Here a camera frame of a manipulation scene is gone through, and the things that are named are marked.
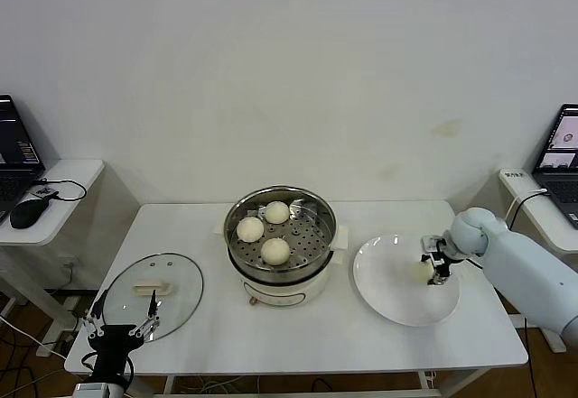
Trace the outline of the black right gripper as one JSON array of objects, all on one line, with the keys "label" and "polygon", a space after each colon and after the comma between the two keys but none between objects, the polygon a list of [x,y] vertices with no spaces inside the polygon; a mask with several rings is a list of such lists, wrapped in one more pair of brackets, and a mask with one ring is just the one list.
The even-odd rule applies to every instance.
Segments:
[{"label": "black right gripper", "polygon": [[451,276],[450,265],[455,262],[452,250],[441,236],[423,236],[421,238],[421,264],[433,265],[433,275],[428,285],[444,285]]}]

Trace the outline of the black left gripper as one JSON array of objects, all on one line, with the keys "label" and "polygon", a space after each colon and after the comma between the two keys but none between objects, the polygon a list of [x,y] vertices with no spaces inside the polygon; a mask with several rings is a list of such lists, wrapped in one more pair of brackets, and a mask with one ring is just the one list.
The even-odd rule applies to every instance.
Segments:
[{"label": "black left gripper", "polygon": [[126,367],[130,378],[134,376],[134,364],[130,353],[139,348],[139,338],[153,334],[160,325],[156,290],[153,290],[145,319],[135,324],[106,325],[104,305],[108,290],[104,290],[93,302],[83,318],[83,326],[89,334],[88,342],[96,353],[91,379],[124,379]]}]

